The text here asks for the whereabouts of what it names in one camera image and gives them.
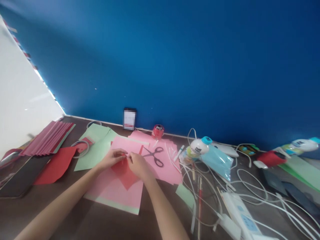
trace power strip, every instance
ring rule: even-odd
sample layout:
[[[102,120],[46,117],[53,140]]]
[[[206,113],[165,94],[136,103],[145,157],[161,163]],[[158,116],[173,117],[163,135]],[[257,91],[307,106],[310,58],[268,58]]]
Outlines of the power strip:
[[[257,236],[263,236],[257,224],[251,220],[251,214],[238,195],[221,191],[221,197],[231,219],[241,228],[243,240],[255,240]]]

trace white plug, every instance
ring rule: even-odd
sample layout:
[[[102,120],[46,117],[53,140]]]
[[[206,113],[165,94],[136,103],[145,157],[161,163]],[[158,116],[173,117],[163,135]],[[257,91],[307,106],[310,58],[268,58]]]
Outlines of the white plug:
[[[219,222],[220,226],[232,237],[233,240],[240,240],[241,229],[231,220],[225,213],[222,214],[222,219]]]

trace black phone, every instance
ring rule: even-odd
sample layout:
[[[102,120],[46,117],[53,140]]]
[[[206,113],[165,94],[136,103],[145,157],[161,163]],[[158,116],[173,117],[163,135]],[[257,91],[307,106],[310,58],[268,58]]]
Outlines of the black phone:
[[[133,131],[136,128],[137,109],[123,109],[123,129]]]

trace white glue bottle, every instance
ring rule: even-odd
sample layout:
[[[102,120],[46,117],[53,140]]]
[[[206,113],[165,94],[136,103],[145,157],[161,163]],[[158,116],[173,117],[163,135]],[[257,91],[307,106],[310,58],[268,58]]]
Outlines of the white glue bottle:
[[[304,152],[315,151],[319,148],[320,139],[313,137],[310,139],[298,139],[291,144],[281,146],[281,148],[289,155],[300,155]]]
[[[179,160],[184,165],[189,165],[198,160],[200,155],[209,152],[209,145],[212,143],[211,138],[203,137],[192,141],[179,156]]]

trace scissors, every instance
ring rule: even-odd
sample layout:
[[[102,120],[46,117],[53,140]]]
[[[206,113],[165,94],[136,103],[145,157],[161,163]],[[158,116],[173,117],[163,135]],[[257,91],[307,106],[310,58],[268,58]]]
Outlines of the scissors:
[[[145,147],[144,147],[144,149],[147,150],[150,154],[144,155],[143,157],[153,156],[154,162],[156,163],[156,165],[157,165],[158,167],[163,167],[163,166],[164,166],[164,165],[163,165],[163,162],[161,162],[158,158],[156,158],[156,157],[154,156],[155,153],[159,153],[159,152],[162,152],[162,151],[163,151],[163,148],[162,148],[162,147],[157,147],[157,148],[154,150],[153,153],[150,152],[150,151],[149,151],[148,149],[146,149]]]

